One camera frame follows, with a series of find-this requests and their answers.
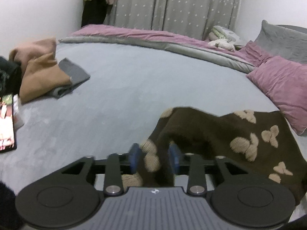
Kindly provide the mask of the hanging pink black clothes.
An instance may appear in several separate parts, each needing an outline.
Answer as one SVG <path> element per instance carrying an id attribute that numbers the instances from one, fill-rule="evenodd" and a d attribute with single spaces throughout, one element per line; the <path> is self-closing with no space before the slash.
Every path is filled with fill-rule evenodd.
<path id="1" fill-rule="evenodd" d="M 106 18 L 108 7 L 113 5 L 115 0 L 83 0 L 83 12 L 81 27 L 88 24 L 103 24 Z"/>

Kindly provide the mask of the light blue bed sheet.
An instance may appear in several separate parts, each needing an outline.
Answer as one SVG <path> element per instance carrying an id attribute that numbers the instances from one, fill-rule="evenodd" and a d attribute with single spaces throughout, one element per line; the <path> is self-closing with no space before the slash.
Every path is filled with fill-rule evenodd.
<path id="1" fill-rule="evenodd" d="M 276 106 L 243 72 L 187 56 L 122 44 L 57 46 L 57 60 L 91 76 L 60 99 L 22 106 L 17 148 L 1 154 L 1 181 L 14 193 L 80 159 L 104 159 L 143 143 L 160 115 L 190 106 L 214 115 Z"/>

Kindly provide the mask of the white plush toy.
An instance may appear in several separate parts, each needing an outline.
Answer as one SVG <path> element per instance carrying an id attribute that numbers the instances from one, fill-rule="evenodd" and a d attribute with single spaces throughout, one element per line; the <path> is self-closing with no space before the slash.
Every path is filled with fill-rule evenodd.
<path id="1" fill-rule="evenodd" d="M 217 48 L 225 49 L 228 51 L 235 52 L 235 46 L 232 43 L 229 43 L 227 39 L 217 39 L 217 40 L 212 40 L 208 43 L 209 46 L 214 46 Z"/>

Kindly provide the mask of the tan brown garment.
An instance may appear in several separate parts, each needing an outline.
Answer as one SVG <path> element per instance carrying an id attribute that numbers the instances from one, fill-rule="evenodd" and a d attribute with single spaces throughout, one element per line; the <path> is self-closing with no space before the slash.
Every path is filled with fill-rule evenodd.
<path id="1" fill-rule="evenodd" d="M 54 88 L 71 85 L 71 78 L 59 67 L 52 53 L 29 60 L 19 91 L 21 103 L 30 102 Z"/>

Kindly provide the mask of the dark brown patterned sweater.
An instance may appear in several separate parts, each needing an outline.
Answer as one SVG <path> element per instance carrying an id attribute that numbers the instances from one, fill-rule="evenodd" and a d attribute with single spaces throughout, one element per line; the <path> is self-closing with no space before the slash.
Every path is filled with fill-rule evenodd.
<path id="1" fill-rule="evenodd" d="M 306 194 L 306 160 L 279 111 L 244 110 L 215 116 L 190 107 L 170 108 L 141 144 L 145 156 L 134 175 L 122 177 L 124 187 L 172 186 L 171 143 L 182 153 L 204 159 L 230 158 L 289 188 L 296 203 Z"/>

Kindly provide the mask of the grey dotted curtain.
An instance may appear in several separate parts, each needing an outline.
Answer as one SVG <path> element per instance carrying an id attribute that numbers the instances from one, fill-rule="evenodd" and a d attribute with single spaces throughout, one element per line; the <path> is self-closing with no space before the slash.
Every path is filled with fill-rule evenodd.
<path id="1" fill-rule="evenodd" d="M 240 0 L 115 0 L 104 23 L 204 40 L 215 25 L 234 28 L 239 3 Z"/>

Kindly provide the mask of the pink grey duvet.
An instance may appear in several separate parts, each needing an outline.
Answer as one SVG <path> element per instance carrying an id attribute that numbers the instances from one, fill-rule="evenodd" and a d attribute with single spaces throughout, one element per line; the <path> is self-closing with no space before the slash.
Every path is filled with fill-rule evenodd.
<path id="1" fill-rule="evenodd" d="M 239 51 L 226 50 L 206 41 L 167 31 L 128 29 L 104 24 L 90 24 L 60 39 L 59 42 L 66 44 L 110 43 L 165 50 L 205 60 L 246 74 L 256 68 Z"/>

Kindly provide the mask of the black garment pile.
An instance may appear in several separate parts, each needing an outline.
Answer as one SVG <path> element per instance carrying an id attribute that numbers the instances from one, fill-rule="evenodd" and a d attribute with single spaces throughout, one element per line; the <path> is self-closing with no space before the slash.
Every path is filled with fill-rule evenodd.
<path id="1" fill-rule="evenodd" d="M 7 94 L 19 94 L 21 86 L 21 67 L 19 64 L 0 57 L 1 97 Z"/>

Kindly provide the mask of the folded grey garment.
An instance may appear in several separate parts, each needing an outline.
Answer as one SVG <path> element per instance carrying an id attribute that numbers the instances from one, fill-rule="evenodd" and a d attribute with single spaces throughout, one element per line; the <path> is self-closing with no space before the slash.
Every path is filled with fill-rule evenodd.
<path id="1" fill-rule="evenodd" d="M 73 90 L 78 88 L 78 86 L 89 80 L 91 77 L 88 72 L 86 72 L 79 65 L 70 61 L 68 58 L 62 59 L 59 62 L 59 67 L 70 77 L 71 85 L 62 85 L 47 93 L 48 96 L 57 99 L 62 98 L 66 94 L 72 93 Z"/>

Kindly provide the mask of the grey white small pillow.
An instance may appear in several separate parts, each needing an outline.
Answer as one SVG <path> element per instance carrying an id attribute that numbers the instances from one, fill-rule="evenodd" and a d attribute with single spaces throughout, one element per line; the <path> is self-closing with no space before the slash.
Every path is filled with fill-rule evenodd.
<path id="1" fill-rule="evenodd" d="M 215 25 L 209 33 L 209 40 L 226 39 L 228 43 L 243 45 L 245 42 L 233 31 L 219 25 Z"/>

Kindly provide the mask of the large pink pillow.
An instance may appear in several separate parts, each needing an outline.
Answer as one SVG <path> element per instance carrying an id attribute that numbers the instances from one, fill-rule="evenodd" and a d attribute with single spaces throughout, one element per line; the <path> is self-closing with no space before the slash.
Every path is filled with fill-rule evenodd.
<path id="1" fill-rule="evenodd" d="M 306 131 L 306 65 L 274 56 L 247 74 L 283 113 L 296 134 Z"/>

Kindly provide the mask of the white packet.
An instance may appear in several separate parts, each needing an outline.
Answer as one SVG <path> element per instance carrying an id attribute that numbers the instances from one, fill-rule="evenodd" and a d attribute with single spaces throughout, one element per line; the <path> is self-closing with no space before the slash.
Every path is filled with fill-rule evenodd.
<path id="1" fill-rule="evenodd" d="M 17 94 L 13 96 L 13 122 L 15 130 L 18 130 L 24 125 L 22 104 Z"/>

